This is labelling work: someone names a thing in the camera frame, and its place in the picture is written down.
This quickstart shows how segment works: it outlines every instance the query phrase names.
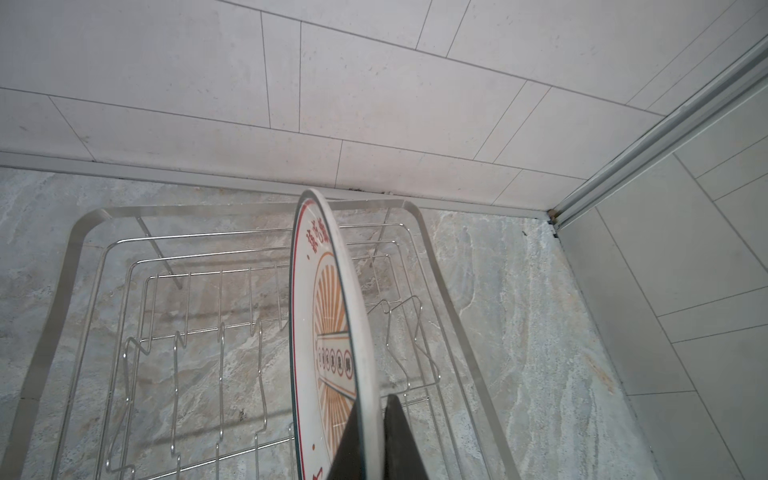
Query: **orange sunburst pattern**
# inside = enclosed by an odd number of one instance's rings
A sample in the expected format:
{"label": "orange sunburst pattern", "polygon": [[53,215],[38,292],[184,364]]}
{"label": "orange sunburst pattern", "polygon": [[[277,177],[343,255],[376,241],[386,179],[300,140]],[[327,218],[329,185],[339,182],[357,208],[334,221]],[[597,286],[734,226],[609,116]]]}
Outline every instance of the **orange sunburst pattern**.
{"label": "orange sunburst pattern", "polygon": [[339,273],[335,265],[319,262],[315,284],[313,324],[320,414],[330,457],[336,455],[355,397],[349,346],[349,327]]}

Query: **black object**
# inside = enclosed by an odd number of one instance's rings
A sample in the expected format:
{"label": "black object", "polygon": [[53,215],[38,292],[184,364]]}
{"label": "black object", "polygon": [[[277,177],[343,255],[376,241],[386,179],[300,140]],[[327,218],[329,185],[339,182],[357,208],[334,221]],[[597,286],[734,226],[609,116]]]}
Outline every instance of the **black object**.
{"label": "black object", "polygon": [[[357,402],[352,408],[327,480],[363,478]],[[384,413],[384,480],[429,480],[400,399],[390,395]]]}
{"label": "black object", "polygon": [[384,446],[384,480],[429,480],[400,400],[394,395],[386,399]]}

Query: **white tile wall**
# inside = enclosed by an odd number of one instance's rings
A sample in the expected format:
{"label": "white tile wall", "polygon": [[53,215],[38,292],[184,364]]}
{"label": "white tile wall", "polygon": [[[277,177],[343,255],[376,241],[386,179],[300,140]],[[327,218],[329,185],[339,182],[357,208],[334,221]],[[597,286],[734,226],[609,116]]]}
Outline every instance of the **white tile wall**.
{"label": "white tile wall", "polygon": [[345,141],[336,186],[490,204],[519,172],[501,165]]}
{"label": "white tile wall", "polygon": [[[712,25],[637,92],[628,104],[643,109],[649,108],[765,5],[766,0],[736,0]],[[690,96],[695,91],[683,92],[682,95],[685,93]],[[670,103],[667,109],[677,107],[673,105],[673,102]]]}
{"label": "white tile wall", "polygon": [[468,4],[469,0],[432,0],[416,49],[445,57]]}
{"label": "white tile wall", "polygon": [[768,135],[768,88],[678,148],[675,154],[694,177]]}
{"label": "white tile wall", "polygon": [[659,317],[671,342],[768,324],[768,288]]}
{"label": "white tile wall", "polygon": [[472,158],[523,81],[304,25],[301,131]]}
{"label": "white tile wall", "polygon": [[266,12],[415,48],[429,0],[233,0]]}
{"label": "white tile wall", "polygon": [[341,141],[56,98],[98,161],[333,186]]}
{"label": "white tile wall", "polygon": [[768,265],[768,176],[744,185],[715,204],[763,265]]}
{"label": "white tile wall", "polygon": [[660,119],[655,114],[552,88],[496,163],[587,179]]}
{"label": "white tile wall", "polygon": [[549,210],[583,183],[578,178],[523,170],[499,195],[494,205]]}
{"label": "white tile wall", "polygon": [[301,24],[268,13],[262,23],[270,127],[299,131]]}
{"label": "white tile wall", "polygon": [[745,480],[768,472],[766,345],[768,326],[674,346]]}
{"label": "white tile wall", "polygon": [[697,178],[712,200],[768,174],[768,137]]}
{"label": "white tile wall", "polygon": [[515,95],[515,99],[510,103],[507,111],[504,112],[504,116],[498,121],[488,139],[480,148],[480,151],[475,155],[475,160],[495,162],[498,155],[515,136],[531,112],[536,108],[538,102],[544,98],[548,91],[549,87],[547,85],[536,83],[535,81],[526,81],[523,88]]}
{"label": "white tile wall", "polygon": [[598,212],[558,236],[626,393],[693,389]]}
{"label": "white tile wall", "polygon": [[259,12],[30,0],[0,15],[0,87],[268,126]]}
{"label": "white tile wall", "polygon": [[768,8],[763,8],[733,35],[681,78],[649,110],[669,114],[707,82],[737,60],[760,39],[768,35]]}
{"label": "white tile wall", "polygon": [[768,273],[673,156],[598,210],[657,315],[768,285]]}
{"label": "white tile wall", "polygon": [[92,160],[50,98],[1,88],[0,150]]}
{"label": "white tile wall", "polygon": [[474,0],[449,53],[624,103],[732,0]]}
{"label": "white tile wall", "polygon": [[629,399],[665,478],[741,480],[696,392]]}

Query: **stainless steel dish rack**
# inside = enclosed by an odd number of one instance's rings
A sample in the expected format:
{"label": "stainless steel dish rack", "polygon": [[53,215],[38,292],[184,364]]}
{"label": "stainless steel dish rack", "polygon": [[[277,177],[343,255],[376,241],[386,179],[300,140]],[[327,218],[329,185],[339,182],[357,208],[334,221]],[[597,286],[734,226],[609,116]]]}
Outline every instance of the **stainless steel dish rack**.
{"label": "stainless steel dish rack", "polygon": [[[430,478],[517,478],[419,210],[331,204],[366,300],[382,406],[400,397]],[[296,478],[295,207],[116,207],[79,220],[4,472],[29,452],[25,478]],[[47,379],[51,366],[71,368],[69,384]],[[25,397],[46,383],[38,412]]]}

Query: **white ceramic plate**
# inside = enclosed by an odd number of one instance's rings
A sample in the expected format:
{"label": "white ceramic plate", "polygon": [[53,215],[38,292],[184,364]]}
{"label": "white ceramic plate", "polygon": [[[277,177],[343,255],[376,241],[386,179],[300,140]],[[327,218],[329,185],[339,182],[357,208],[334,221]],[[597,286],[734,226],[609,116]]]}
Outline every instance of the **white ceramic plate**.
{"label": "white ceramic plate", "polygon": [[336,219],[314,189],[293,221],[290,362],[300,477],[326,478],[356,405],[363,472],[380,480],[384,427],[368,316]]}

